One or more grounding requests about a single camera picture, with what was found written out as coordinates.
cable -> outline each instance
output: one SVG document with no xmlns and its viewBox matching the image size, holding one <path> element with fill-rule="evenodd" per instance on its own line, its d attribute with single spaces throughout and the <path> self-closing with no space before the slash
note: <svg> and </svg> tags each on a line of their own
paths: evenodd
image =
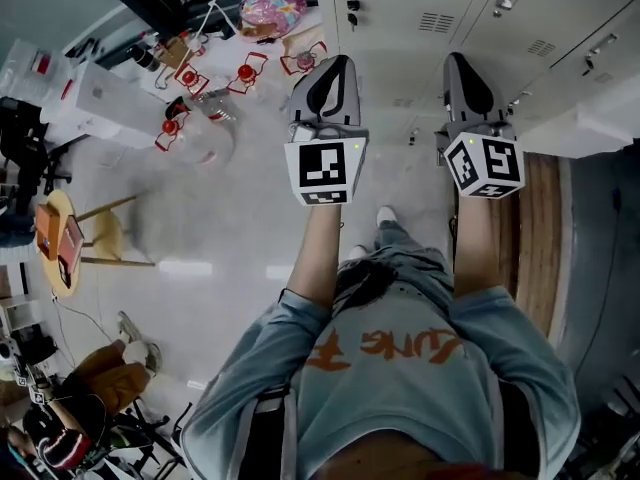
<svg viewBox="0 0 640 480">
<path fill-rule="evenodd" d="M 620 206 L 621 206 L 621 192 L 620 192 L 620 187 L 618 183 L 618 176 L 616 175 L 616 171 L 615 171 L 615 165 L 621 158 L 622 158 L 622 154 L 619 153 L 618 157 L 615 160 L 613 160 L 613 162 L 611 162 L 611 174 L 613 175 L 613 179 L 616 185 L 616 188 L 613 190 L 613 201 L 614 201 L 614 208 L 616 210 L 616 219 L 615 219 L 615 227 L 613 230 L 613 241 L 612 241 L 613 246 L 611 251 L 611 261 L 609 262 L 609 273 L 607 274 L 607 283 L 605 285 L 606 288 L 604 292 L 604 299 L 602 301 L 602 306 L 600 308 L 600 315 L 598 316 L 598 322 L 596 323 L 596 327 L 593 331 L 593 335 L 591 336 L 591 340 L 589 341 L 589 345 L 587 346 L 587 350 L 582 356 L 582 359 L 580 360 L 580 364 L 576 368 L 575 378 L 578 377 L 578 374 L 580 373 L 580 369 L 582 368 L 582 365 L 587 359 L 589 352 L 591 352 L 591 347 L 593 347 L 593 342 L 595 341 L 596 336 L 600 331 L 600 325 L 602 324 L 602 319 L 604 317 L 604 308 L 607 306 L 607 301 L 609 300 L 609 285 L 611 284 L 611 274 L 613 274 L 613 264 L 616 257 L 616 243 L 618 241 L 618 227 L 619 227 L 619 221 L 620 221 Z"/>
<path fill-rule="evenodd" d="M 83 313 L 82 311 L 76 311 L 75 309 L 71 309 L 70 307 L 65 306 L 64 304 L 60 304 L 60 302 L 58 302 L 58 300 L 57 300 L 57 299 L 54 299 L 53 303 L 54 303 L 56 306 L 60 306 L 61 308 L 66 309 L 67 311 L 71 311 L 72 313 L 76 313 L 77 315 L 81 315 L 81 316 L 84 316 L 85 318 L 88 318 L 89 320 L 91 320 L 91 321 L 93 322 L 93 325 L 95 325 L 95 326 L 100 330 L 100 332 L 106 336 L 106 338 L 109 340 L 109 343 L 111 343 L 111 342 L 113 341 L 113 339 L 111 339 L 111 336 L 109 336 L 109 335 L 104 331 L 104 329 L 103 329 L 102 327 L 100 327 L 100 324 L 99 324 L 98 322 L 96 322 L 96 321 L 95 321 L 95 319 L 94 319 L 92 316 L 87 315 L 86 313 Z"/>
<path fill-rule="evenodd" d="M 64 341 L 64 346 L 67 347 L 67 352 L 69 352 L 69 356 L 71 356 L 71 361 L 73 361 L 73 366 L 72 368 L 75 369 L 76 367 L 76 360 L 73 357 L 73 353 L 71 352 L 71 348 L 69 348 L 69 344 L 67 343 L 67 337 L 64 334 L 64 329 L 62 328 L 62 317 L 60 316 L 60 309 L 58 308 L 58 304 L 56 303 L 55 299 L 53 300 L 53 305 L 56 307 L 56 314 L 58 315 L 58 323 L 60 324 L 60 334 L 62 334 L 62 341 Z M 65 361 L 67 361 L 67 363 L 69 363 L 69 360 L 67 359 L 67 356 L 65 356 L 64 354 L 62 354 L 64 356 Z"/>
<path fill-rule="evenodd" d="M 196 35 L 193 38 L 194 42 L 196 42 L 198 40 L 198 37 L 200 37 L 200 33 L 202 32 L 202 29 L 206 25 L 207 20 L 209 19 L 209 16 L 211 15 L 211 11 L 213 11 L 213 7 L 214 6 L 216 6 L 218 8 L 218 10 L 222 13 L 222 16 L 224 16 L 224 18 L 227 21 L 227 23 L 229 23 L 229 18 L 224 13 L 224 11 L 222 9 L 220 9 L 220 6 L 218 4 L 216 4 L 216 1 L 217 0 L 211 0 L 211 2 L 209 2 L 209 10 L 207 11 L 207 14 L 205 14 L 204 19 L 202 20 L 202 23 L 200 24 L 200 28 L 198 29 L 198 31 L 196 32 Z M 229 23 L 229 25 L 237 33 L 236 28 L 230 23 Z M 182 69 L 182 65 L 184 64 L 184 61 L 187 59 L 189 53 L 191 53 L 191 49 L 187 47 L 187 51 L 185 52 L 184 56 L 182 57 L 182 60 L 180 61 L 180 64 L 178 64 L 178 68 L 175 71 L 176 74 L 180 73 L 180 70 Z"/>
<path fill-rule="evenodd" d="M 58 343 L 55 342 L 56 348 L 58 349 L 58 352 L 60 352 L 60 355 L 64 358 L 65 363 L 67 363 L 69 365 L 69 368 L 71 368 L 72 370 L 75 368 L 75 366 L 73 364 L 71 364 L 71 361 L 69 361 L 69 358 L 67 357 L 67 355 L 62 351 L 62 349 L 58 346 Z"/>
</svg>

white cube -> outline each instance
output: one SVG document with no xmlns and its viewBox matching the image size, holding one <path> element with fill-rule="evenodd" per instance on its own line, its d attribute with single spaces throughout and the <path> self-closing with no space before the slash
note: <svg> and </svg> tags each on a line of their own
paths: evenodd
<svg viewBox="0 0 640 480">
<path fill-rule="evenodd" d="M 518 143 L 463 132 L 444 152 L 460 195 L 500 199 L 524 187 Z"/>
<path fill-rule="evenodd" d="M 289 180 L 298 201 L 305 206 L 353 201 L 367 140 L 349 137 L 285 144 Z"/>
</svg>

sleeve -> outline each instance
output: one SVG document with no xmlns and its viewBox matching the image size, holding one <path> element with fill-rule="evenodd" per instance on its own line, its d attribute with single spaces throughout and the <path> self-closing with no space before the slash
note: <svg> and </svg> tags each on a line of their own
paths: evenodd
<svg viewBox="0 0 640 480">
<path fill-rule="evenodd" d="M 571 371 L 502 287 L 466 295 L 449 308 L 451 323 L 486 354 L 502 380 L 527 397 L 538 430 L 546 478 L 554 478 L 573 450 L 580 410 Z"/>
<path fill-rule="evenodd" d="M 330 311 L 284 290 L 249 327 L 182 432 L 194 478 L 226 478 L 242 409 L 262 392 L 289 382 L 330 319 Z"/>
<path fill-rule="evenodd" d="M 40 441 L 38 455 L 54 469 L 71 469 L 82 462 L 91 444 L 87 436 L 65 429 L 55 438 Z"/>
</svg>

air vent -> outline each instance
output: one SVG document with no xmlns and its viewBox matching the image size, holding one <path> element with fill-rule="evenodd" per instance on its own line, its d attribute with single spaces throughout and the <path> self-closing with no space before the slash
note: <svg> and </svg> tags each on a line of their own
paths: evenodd
<svg viewBox="0 0 640 480">
<path fill-rule="evenodd" d="M 411 105 L 413 105 L 413 100 L 411 98 L 407 98 L 407 99 L 397 98 L 393 100 L 394 107 L 411 108 Z"/>
<path fill-rule="evenodd" d="M 613 76 L 610 73 L 602 73 L 594 78 L 599 84 L 606 84 L 609 80 L 613 80 Z"/>
<path fill-rule="evenodd" d="M 422 15 L 418 29 L 424 32 L 440 32 L 441 34 L 446 34 L 449 32 L 454 19 L 453 16 L 447 16 L 446 14 L 425 12 Z"/>
<path fill-rule="evenodd" d="M 545 41 L 538 39 L 535 43 L 529 46 L 527 51 L 534 55 L 538 55 L 539 57 L 546 57 L 555 49 L 556 47 L 551 43 L 546 43 Z"/>
</svg>

light blue shirt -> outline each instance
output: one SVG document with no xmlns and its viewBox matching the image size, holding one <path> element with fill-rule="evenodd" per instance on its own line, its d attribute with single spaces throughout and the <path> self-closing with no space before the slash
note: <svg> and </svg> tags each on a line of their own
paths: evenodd
<svg viewBox="0 0 640 480">
<path fill-rule="evenodd" d="M 288 382 L 298 395 L 300 479 L 381 429 L 404 432 L 445 461 L 499 469 L 500 378 L 525 393 L 539 477 L 553 478 L 580 428 L 570 371 L 503 288 L 457 299 L 448 314 L 421 288 L 397 280 L 380 299 L 333 318 L 285 291 L 242 337 L 185 427 L 192 470 L 225 479 L 243 407 Z"/>
</svg>

